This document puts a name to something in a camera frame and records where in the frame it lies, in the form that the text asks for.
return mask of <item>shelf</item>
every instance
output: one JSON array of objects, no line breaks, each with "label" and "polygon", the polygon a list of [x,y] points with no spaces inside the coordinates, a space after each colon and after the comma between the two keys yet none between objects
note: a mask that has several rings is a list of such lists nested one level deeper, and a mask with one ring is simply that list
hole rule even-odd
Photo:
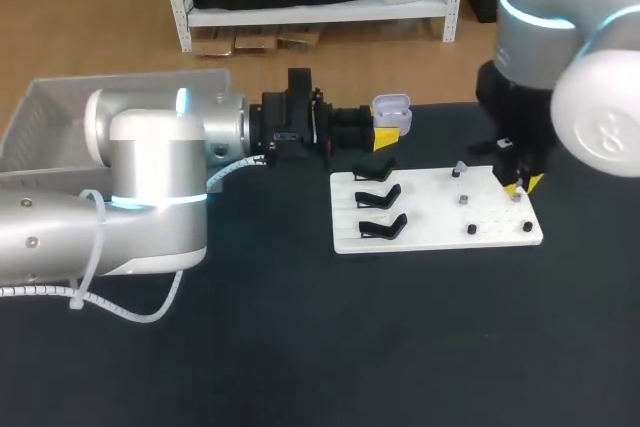
[{"label": "shelf", "polygon": [[192,51],[192,27],[243,25],[314,24],[366,20],[444,18],[443,42],[456,38],[460,0],[426,0],[401,5],[384,5],[380,0],[358,0],[343,4],[291,7],[288,9],[199,10],[192,0],[170,0],[183,52]]},{"label": "shelf", "polygon": [[186,0],[185,5],[189,27],[421,19],[444,17],[447,14],[447,4],[443,0],[425,0],[399,5],[385,5],[380,0],[357,0],[342,4],[239,11],[200,10],[195,7],[189,10],[193,5],[192,0]]}]

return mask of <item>white cable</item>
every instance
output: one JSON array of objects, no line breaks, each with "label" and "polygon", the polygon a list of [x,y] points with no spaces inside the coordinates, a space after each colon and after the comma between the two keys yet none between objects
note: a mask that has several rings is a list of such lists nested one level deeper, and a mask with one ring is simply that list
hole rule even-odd
[{"label": "white cable", "polygon": [[[123,309],[119,305],[114,304],[113,302],[109,302],[108,300],[96,295],[91,292],[87,292],[91,281],[93,280],[93,276],[95,275],[96,268],[100,262],[100,257],[102,256],[102,249],[104,247],[105,240],[105,232],[104,226],[106,223],[107,217],[107,209],[105,207],[104,198],[95,190],[85,190],[80,194],[82,198],[88,198],[92,196],[96,201],[96,208],[98,210],[98,231],[96,232],[96,236],[93,241],[93,247],[91,249],[91,255],[89,256],[89,262],[87,263],[87,270],[85,272],[84,278],[82,279],[82,283],[79,288],[71,288],[71,287],[61,287],[57,285],[27,285],[22,287],[0,287],[0,298],[2,297],[32,297],[32,296],[57,296],[57,297],[68,297],[71,300],[69,301],[69,307],[74,310],[81,310],[84,306],[84,302],[89,302],[94,304],[101,309],[104,309],[112,314],[117,315],[118,317],[122,317],[123,319],[129,320],[131,322],[137,322],[140,324],[150,324],[152,322],[156,322],[160,320],[167,313],[173,300],[178,293],[178,287],[180,287],[180,281],[182,280],[183,272],[176,272],[175,277],[173,278],[173,283],[171,284],[171,288],[169,289],[169,293],[167,294],[167,298],[164,303],[160,307],[160,309],[151,315],[139,315],[134,314],[133,312],[129,312],[126,309]],[[72,279],[72,284],[77,282],[75,279]]]},{"label": "white cable", "polygon": [[80,194],[80,197],[83,199],[93,197],[96,201],[96,209],[98,210],[98,230],[95,238],[93,239],[93,247],[91,248],[91,255],[89,256],[89,263],[87,264],[87,270],[84,273],[82,283],[76,290],[76,295],[74,295],[71,301],[69,301],[69,308],[73,310],[82,310],[82,307],[84,306],[84,296],[89,290],[89,285],[91,285],[93,276],[98,268],[98,263],[102,257],[105,237],[104,226],[107,222],[107,208],[104,204],[104,197],[102,197],[100,192],[97,190],[84,190]]},{"label": "white cable", "polygon": [[238,162],[234,162],[233,164],[226,166],[207,181],[207,192],[211,192],[213,187],[231,172],[235,172],[243,167],[251,167],[254,165],[267,165],[264,155],[247,157],[246,159],[239,160]]},{"label": "white cable", "polygon": [[[94,304],[101,309],[104,309],[112,314],[117,315],[118,317],[122,317],[125,320],[129,320],[131,322],[137,322],[140,324],[150,324],[157,320],[160,320],[169,310],[171,304],[173,303],[173,299],[175,299],[176,294],[178,292],[178,287],[180,286],[180,281],[182,280],[183,272],[176,272],[176,276],[173,279],[173,284],[171,284],[171,288],[169,289],[169,294],[165,299],[162,307],[151,315],[139,315],[129,312],[126,309],[114,304],[113,302],[109,302],[108,300],[96,295],[91,292],[85,292],[83,300],[85,302],[89,302]],[[22,287],[1,287],[0,288],[0,298],[1,297],[32,297],[32,296],[57,296],[57,297],[75,297],[77,293],[76,289],[72,289],[71,287],[61,287],[58,285],[28,285]]]}]

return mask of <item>black tabletop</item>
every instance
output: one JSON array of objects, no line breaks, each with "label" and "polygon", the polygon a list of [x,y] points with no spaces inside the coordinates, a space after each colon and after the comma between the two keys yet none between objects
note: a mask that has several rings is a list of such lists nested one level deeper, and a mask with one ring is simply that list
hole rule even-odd
[{"label": "black tabletop", "polygon": [[[492,135],[477,106],[414,119],[388,152],[400,169],[452,166]],[[162,321],[0,300],[0,422],[638,425],[640,183],[555,160],[533,196],[541,246],[369,256],[333,252],[318,164],[244,169],[209,199],[207,260]],[[170,282],[93,290],[149,312]]]}]

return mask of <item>white fixture plate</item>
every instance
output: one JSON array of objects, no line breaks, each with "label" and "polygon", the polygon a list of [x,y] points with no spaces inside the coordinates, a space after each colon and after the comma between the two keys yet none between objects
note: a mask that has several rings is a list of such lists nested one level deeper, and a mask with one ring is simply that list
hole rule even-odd
[{"label": "white fixture plate", "polygon": [[[514,202],[493,167],[469,167],[459,178],[445,169],[394,171],[385,182],[355,181],[354,175],[331,176],[333,242],[338,254],[410,252],[421,250],[478,249],[539,245],[543,239],[529,196],[521,188],[521,201]],[[389,210],[358,208],[356,192],[385,197],[400,184],[402,194]],[[466,205],[460,197],[468,196]],[[408,224],[397,239],[362,238],[363,221],[391,225],[401,214]],[[525,232],[525,222],[533,224]],[[467,233],[470,224],[475,235]]]}]

